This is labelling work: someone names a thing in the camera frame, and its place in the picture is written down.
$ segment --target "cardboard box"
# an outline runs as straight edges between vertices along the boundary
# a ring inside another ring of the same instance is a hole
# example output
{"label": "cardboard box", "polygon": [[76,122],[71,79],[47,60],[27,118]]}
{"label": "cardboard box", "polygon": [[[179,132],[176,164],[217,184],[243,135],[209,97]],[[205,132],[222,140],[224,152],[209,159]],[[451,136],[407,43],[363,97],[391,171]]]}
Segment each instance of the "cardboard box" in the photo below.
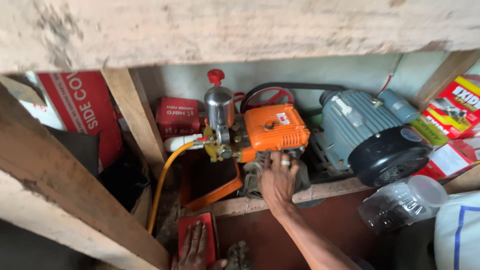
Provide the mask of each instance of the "cardboard box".
{"label": "cardboard box", "polygon": [[480,138],[453,140],[438,148],[428,165],[442,177],[460,175],[480,163]]}
{"label": "cardboard box", "polygon": [[480,75],[459,76],[423,112],[451,139],[480,135]]}
{"label": "cardboard box", "polygon": [[434,123],[430,121],[431,116],[420,115],[410,123],[420,134],[422,134],[433,146],[433,150],[445,145],[450,141],[447,135],[443,134]]}
{"label": "cardboard box", "polygon": [[156,122],[163,140],[198,134],[200,121],[197,100],[169,97],[157,99]]}
{"label": "cardboard box", "polygon": [[120,129],[100,72],[28,72],[26,76],[45,98],[46,106],[20,100],[33,117],[58,130],[98,135],[98,172],[120,156]]}

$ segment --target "red wire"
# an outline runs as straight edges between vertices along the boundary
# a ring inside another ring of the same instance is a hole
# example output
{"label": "red wire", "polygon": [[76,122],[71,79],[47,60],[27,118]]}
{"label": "red wire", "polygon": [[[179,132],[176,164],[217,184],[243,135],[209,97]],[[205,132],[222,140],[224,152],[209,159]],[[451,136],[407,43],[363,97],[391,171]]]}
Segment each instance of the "red wire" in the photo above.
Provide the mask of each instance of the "red wire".
{"label": "red wire", "polygon": [[387,88],[387,85],[388,83],[390,82],[390,79],[392,79],[392,76],[390,75],[387,79],[387,82],[385,83],[385,85],[383,86],[382,90],[380,90],[380,92],[378,92],[378,94],[375,95],[375,97],[377,97],[383,90],[385,90],[385,88]]}

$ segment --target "wooden beam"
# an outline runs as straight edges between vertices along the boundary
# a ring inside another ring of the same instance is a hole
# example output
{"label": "wooden beam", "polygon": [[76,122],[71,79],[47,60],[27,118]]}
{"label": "wooden beam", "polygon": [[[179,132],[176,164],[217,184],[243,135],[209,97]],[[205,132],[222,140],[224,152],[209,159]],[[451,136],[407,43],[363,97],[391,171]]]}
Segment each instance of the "wooden beam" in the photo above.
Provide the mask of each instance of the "wooden beam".
{"label": "wooden beam", "polygon": [[455,78],[464,75],[480,59],[480,50],[450,53],[435,70],[427,82],[413,97],[412,102],[419,111],[424,111]]}
{"label": "wooden beam", "polygon": [[448,194],[480,190],[480,166],[476,166],[444,185]]}
{"label": "wooden beam", "polygon": [[[293,195],[293,202],[307,202],[316,199],[339,196],[362,190],[371,189],[372,187],[365,186],[360,183],[358,178],[348,178],[342,181],[336,181],[324,184],[312,185],[311,191],[304,190]],[[216,218],[225,218],[231,216],[238,216],[247,213],[253,213],[268,209],[267,204],[263,200],[247,199],[245,197],[218,201],[198,212],[192,212],[189,209],[182,210],[182,216],[190,216],[200,213],[212,213]]]}
{"label": "wooden beam", "polygon": [[480,48],[472,0],[2,1],[0,73]]}
{"label": "wooden beam", "polygon": [[150,169],[158,179],[167,154],[137,71],[104,69],[102,74]]}
{"label": "wooden beam", "polygon": [[0,219],[125,270],[166,250],[0,85]]}

